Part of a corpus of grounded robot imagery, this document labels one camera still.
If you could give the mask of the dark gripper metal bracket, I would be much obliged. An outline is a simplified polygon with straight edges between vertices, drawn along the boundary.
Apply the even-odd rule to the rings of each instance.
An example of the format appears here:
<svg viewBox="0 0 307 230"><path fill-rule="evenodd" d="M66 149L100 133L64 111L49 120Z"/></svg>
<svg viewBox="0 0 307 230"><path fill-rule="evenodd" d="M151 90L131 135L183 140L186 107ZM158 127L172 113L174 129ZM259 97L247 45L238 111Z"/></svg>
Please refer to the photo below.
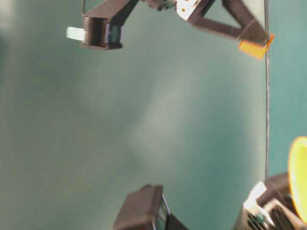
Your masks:
<svg viewBox="0 0 307 230"><path fill-rule="evenodd" d="M267 32L241 0L224 0L222 6L240 27L218 22L205 17L214 4L213 0L144 0L148 7L157 11L174 9L178 16L200 31L211 32L235 40L254 44L267 44ZM85 10L82 1L83 28L67 27L66 37L81 42L83 47L101 50L123 47L123 26L136 7L137 0L106 0Z"/></svg>

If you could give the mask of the dark gripper finger with white tip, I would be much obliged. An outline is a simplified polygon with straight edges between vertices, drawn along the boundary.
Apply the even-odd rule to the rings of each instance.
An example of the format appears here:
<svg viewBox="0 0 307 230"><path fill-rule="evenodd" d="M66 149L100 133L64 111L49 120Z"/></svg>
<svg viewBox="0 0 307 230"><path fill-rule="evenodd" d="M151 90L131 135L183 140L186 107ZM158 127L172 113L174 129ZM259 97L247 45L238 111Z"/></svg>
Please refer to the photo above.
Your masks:
<svg viewBox="0 0 307 230"><path fill-rule="evenodd" d="M287 172L258 182L243 203L235 230L305 230L295 208Z"/></svg>

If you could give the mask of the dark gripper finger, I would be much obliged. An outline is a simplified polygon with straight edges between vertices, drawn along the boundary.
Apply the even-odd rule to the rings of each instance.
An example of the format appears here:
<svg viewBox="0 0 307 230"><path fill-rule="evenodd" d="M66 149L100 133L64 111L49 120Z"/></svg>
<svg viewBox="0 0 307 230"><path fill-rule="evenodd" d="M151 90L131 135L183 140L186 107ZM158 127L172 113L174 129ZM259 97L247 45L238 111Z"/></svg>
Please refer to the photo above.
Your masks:
<svg viewBox="0 0 307 230"><path fill-rule="evenodd" d="M125 197L114 230L186 230L187 227L170 211L164 187L146 184Z"/></svg>

